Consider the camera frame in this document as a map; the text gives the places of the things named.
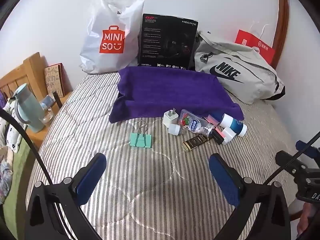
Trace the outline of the person's right hand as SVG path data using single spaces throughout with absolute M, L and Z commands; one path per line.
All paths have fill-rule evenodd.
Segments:
M 310 216 L 310 213 L 312 211 L 312 204 L 311 203 L 304 203 L 302 214 L 300 217 L 300 220 L 297 224 L 297 233 L 298 235 L 301 235 L 308 227 L 309 220 L 308 217 Z

